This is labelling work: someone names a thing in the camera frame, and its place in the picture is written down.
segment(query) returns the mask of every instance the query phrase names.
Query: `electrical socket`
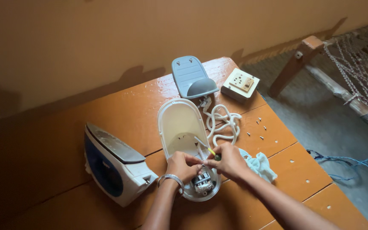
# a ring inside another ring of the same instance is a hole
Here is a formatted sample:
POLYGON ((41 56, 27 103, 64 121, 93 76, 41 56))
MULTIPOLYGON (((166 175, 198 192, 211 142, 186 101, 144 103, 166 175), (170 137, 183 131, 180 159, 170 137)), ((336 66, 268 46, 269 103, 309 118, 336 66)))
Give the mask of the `electrical socket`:
POLYGON ((253 84, 253 79, 245 76, 245 74, 237 72, 229 83, 245 92, 248 92, 253 84))
POLYGON ((221 92, 244 103, 252 96, 258 82, 257 77, 235 68, 222 85, 221 92))

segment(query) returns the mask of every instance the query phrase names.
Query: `silver bracelet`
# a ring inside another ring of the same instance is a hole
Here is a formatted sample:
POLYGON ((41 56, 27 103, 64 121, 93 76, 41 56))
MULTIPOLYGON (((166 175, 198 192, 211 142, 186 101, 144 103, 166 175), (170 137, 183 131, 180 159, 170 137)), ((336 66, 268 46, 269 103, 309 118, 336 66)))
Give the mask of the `silver bracelet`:
POLYGON ((162 175, 160 176, 159 180, 158 180, 158 183, 157 183, 157 187, 160 187, 160 181, 161 179, 163 178, 171 178, 171 179, 174 179, 175 181, 177 181, 177 183, 181 186, 181 195, 184 195, 184 184, 183 182, 180 180, 180 178, 178 178, 178 176, 176 175, 173 175, 173 174, 165 174, 165 175, 162 175))

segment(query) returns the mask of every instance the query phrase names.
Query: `table top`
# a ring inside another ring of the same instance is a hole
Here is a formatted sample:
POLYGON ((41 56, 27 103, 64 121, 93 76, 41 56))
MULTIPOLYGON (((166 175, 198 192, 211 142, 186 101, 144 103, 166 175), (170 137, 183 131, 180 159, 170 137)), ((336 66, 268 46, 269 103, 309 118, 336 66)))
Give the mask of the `table top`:
MULTIPOLYGON (((237 68, 226 57, 203 65, 218 87, 237 68)), ((0 229, 140 227, 157 192, 156 184, 125 208, 113 202, 85 172, 84 125, 91 122, 123 140, 146 156, 151 170, 162 175, 167 163, 157 133, 157 113, 162 104, 178 97, 173 77, 167 75, 0 131, 0 229)), ((236 145, 252 156, 263 152, 269 158, 271 168, 278 174, 275 186, 343 229, 368 229, 367 220, 258 92, 246 104, 220 92, 214 93, 213 101, 210 109, 214 104, 223 104, 230 112, 242 115, 236 145)), ((208 201, 176 199, 172 229, 205 227, 280 228, 256 197, 230 180, 224 181, 208 201)))

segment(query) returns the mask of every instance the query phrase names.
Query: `white plastic cover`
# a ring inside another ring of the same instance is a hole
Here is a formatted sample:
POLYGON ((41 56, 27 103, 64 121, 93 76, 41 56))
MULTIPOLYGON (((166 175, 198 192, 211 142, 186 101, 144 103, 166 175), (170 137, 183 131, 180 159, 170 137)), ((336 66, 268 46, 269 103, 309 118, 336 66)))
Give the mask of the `white plastic cover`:
MULTIPOLYGON (((182 98, 170 100, 160 108, 157 120, 166 159, 175 151, 182 151, 202 160, 208 156, 207 149, 202 147, 200 154, 196 146, 198 141, 194 136, 208 146, 209 143, 200 111, 193 102, 182 98)), ((221 186, 221 176, 215 169, 203 167, 203 170, 210 174, 211 180, 215 181, 216 185, 207 196, 203 196, 195 192, 192 183, 187 184, 184 187, 184 197, 190 201, 206 201, 213 197, 221 186)))

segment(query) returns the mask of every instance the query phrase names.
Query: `screwdriver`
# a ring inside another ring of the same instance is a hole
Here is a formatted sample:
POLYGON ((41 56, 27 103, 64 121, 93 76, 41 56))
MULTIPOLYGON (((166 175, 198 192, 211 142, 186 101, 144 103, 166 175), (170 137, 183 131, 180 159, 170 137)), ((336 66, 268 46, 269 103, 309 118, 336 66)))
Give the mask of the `screwdriver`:
POLYGON ((214 160, 216 160, 216 161, 220 161, 221 160, 221 156, 220 155, 217 155, 217 154, 215 154, 215 152, 214 151, 212 151, 212 149, 211 148, 209 148, 207 145, 205 145, 198 137, 195 137, 194 136, 194 138, 200 143, 200 144, 202 144, 204 147, 206 147, 207 149, 208 149, 208 151, 210 151, 211 153, 212 153, 212 155, 214 155, 214 160))

